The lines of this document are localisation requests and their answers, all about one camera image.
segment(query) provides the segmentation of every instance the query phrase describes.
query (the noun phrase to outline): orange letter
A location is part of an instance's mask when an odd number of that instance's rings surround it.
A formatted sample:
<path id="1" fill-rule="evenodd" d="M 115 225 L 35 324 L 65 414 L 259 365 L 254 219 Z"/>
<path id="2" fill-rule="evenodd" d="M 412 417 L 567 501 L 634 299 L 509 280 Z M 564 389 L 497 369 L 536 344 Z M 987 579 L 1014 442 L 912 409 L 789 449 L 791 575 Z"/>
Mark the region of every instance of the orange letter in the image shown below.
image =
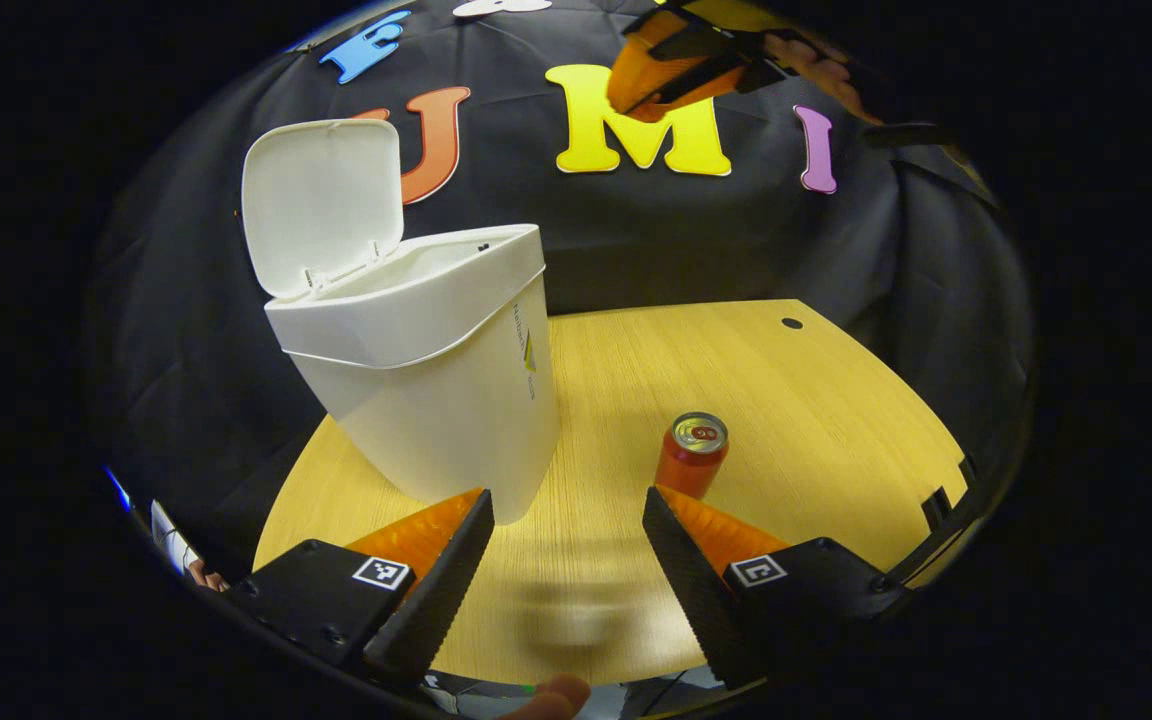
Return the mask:
<path id="1" fill-rule="evenodd" d="M 461 161 L 458 106 L 470 96 L 470 88 L 444 88 L 417 94 L 407 104 L 420 114 L 420 164 L 403 173 L 403 205 L 425 200 L 447 184 Z M 388 109 L 367 109 L 355 118 L 389 119 Z"/>

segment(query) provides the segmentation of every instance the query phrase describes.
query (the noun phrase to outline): can top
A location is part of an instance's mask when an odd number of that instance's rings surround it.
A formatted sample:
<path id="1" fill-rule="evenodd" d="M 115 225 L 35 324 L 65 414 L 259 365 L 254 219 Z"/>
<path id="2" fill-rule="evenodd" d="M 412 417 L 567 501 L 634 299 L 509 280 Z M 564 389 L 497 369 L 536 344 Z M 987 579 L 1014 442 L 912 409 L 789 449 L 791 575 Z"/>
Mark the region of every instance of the can top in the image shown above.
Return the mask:
<path id="1" fill-rule="evenodd" d="M 710 414 L 684 414 L 673 422 L 673 439 L 684 450 L 708 455 L 727 446 L 727 425 Z"/>

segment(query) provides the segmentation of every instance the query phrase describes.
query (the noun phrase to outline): orange can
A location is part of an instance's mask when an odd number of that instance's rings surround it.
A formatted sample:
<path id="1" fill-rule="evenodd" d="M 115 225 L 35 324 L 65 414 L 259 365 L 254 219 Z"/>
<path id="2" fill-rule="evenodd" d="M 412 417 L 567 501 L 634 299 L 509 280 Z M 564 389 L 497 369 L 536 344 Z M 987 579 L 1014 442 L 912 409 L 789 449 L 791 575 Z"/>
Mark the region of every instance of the orange can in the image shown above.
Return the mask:
<path id="1" fill-rule="evenodd" d="M 702 500 L 727 448 L 727 425 L 717 416 L 682 414 L 664 433 L 655 483 Z"/>

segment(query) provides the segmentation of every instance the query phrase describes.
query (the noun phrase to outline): trash bin lid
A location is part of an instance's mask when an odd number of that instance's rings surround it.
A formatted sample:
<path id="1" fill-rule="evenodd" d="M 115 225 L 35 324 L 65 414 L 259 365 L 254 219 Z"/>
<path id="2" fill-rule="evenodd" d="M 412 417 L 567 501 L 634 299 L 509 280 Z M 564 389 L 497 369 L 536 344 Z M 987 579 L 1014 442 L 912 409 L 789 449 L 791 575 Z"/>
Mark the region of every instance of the trash bin lid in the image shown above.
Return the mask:
<path id="1" fill-rule="evenodd" d="M 247 151 L 242 213 L 256 279 L 280 300 L 310 291 L 311 275 L 332 282 L 387 258 L 403 236 L 396 129 L 372 119 L 271 129 Z"/>

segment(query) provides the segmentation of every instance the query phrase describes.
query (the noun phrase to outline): table surface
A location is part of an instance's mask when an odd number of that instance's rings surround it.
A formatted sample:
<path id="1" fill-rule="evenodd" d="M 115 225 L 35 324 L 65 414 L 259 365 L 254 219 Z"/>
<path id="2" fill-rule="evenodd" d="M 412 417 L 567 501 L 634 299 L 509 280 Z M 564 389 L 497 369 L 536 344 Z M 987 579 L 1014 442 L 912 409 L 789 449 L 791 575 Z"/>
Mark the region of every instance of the table surface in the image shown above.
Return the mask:
<path id="1" fill-rule="evenodd" d="M 882 570 L 929 536 L 923 501 L 945 487 L 954 505 L 967 488 L 963 452 L 927 406 L 798 301 L 563 314 L 550 341 L 558 449 L 526 516 L 495 529 L 435 670 L 604 684 L 705 664 L 641 524 L 660 438 L 685 411 L 732 433 L 705 502 L 783 541 L 835 538 Z M 255 568 L 422 507 L 328 416 L 279 492 Z"/>

